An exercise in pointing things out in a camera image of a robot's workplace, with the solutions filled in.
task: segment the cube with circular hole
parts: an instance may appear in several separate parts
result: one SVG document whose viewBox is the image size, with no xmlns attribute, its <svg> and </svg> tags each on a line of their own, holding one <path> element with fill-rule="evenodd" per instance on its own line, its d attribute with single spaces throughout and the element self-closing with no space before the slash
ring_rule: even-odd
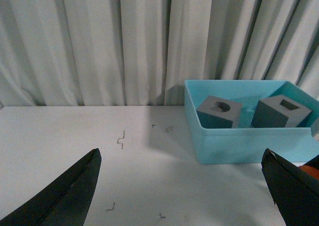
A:
<svg viewBox="0 0 319 226">
<path fill-rule="evenodd" d="M 241 108 L 239 102 L 208 96 L 196 111 L 204 128 L 237 128 Z"/>
<path fill-rule="evenodd" d="M 311 111 L 287 96 L 277 95 L 258 101 L 251 124 L 255 128 L 297 127 Z"/>
</svg>

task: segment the white table surface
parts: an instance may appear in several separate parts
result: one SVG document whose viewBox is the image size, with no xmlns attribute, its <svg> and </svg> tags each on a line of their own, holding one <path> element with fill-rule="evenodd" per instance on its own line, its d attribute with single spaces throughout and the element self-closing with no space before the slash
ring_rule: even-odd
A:
<svg viewBox="0 0 319 226">
<path fill-rule="evenodd" d="M 182 106 L 5 107 L 0 145 L 1 219 L 99 148 L 85 226 L 285 225 L 260 164 L 196 161 Z"/>
</svg>

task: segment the wire scrap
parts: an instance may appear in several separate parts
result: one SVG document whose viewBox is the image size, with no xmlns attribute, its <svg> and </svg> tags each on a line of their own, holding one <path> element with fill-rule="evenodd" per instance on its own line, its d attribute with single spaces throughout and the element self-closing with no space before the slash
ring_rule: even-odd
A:
<svg viewBox="0 0 319 226">
<path fill-rule="evenodd" d="M 109 210 L 106 210 L 106 211 L 112 211 L 115 207 L 115 202 L 113 203 L 113 208 L 109 209 Z"/>
<path fill-rule="evenodd" d="M 160 216 L 161 219 L 165 219 L 166 218 L 166 216 L 162 216 L 161 213 L 159 214 L 159 216 Z"/>
<path fill-rule="evenodd" d="M 124 139 L 124 138 L 125 138 L 125 130 L 123 131 L 123 138 L 119 138 L 119 139 L 118 139 L 118 144 L 119 144 L 119 145 L 122 145 L 122 149 L 123 149 L 123 143 L 120 143 L 119 140 L 122 140 L 122 139 Z"/>
</svg>

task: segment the white curtain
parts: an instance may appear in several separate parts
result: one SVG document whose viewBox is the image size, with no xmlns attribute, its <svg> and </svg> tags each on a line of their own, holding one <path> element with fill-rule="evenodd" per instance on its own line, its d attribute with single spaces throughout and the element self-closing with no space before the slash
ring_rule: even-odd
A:
<svg viewBox="0 0 319 226">
<path fill-rule="evenodd" d="M 319 99 L 319 0 L 0 0 L 0 108 L 182 105 L 186 79 Z"/>
</svg>

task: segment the blue plastic bin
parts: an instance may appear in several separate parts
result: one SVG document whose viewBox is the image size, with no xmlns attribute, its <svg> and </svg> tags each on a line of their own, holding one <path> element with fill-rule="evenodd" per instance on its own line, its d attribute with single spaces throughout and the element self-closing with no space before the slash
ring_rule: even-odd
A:
<svg viewBox="0 0 319 226">
<path fill-rule="evenodd" d="M 251 121 L 259 99 L 285 95 L 313 110 L 305 127 L 253 128 Z M 213 95 L 243 104 L 236 129 L 206 129 L 196 108 Z M 319 155 L 315 120 L 319 102 L 288 81 L 187 80 L 185 114 L 198 161 L 202 164 L 260 163 L 270 148 L 290 162 L 306 162 Z"/>
</svg>

